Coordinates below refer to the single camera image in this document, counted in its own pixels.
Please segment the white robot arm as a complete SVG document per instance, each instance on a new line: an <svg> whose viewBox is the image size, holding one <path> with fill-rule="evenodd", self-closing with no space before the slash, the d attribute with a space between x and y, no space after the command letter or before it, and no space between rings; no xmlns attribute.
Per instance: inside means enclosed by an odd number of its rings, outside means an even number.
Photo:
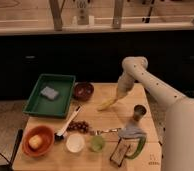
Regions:
<svg viewBox="0 0 194 171"><path fill-rule="evenodd" d="M138 81L166 111L161 171L194 171L194 98L147 71L145 57L125 57L115 97L124 98Z"/></svg>

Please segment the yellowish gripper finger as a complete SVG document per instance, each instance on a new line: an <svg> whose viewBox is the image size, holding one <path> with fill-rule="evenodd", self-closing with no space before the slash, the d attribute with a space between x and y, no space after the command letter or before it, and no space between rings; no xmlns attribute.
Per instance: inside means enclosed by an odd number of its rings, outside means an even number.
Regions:
<svg viewBox="0 0 194 171"><path fill-rule="evenodd" d="M120 98L119 97L114 97L112 100L112 105L115 104Z"/></svg>

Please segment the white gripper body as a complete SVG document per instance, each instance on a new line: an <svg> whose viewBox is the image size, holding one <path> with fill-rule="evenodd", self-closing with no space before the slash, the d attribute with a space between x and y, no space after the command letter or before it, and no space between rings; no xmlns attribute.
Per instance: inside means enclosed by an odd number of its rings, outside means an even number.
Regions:
<svg viewBox="0 0 194 171"><path fill-rule="evenodd" d="M132 90L134 82L135 79L132 76L123 73L117 82L116 97L124 98Z"/></svg>

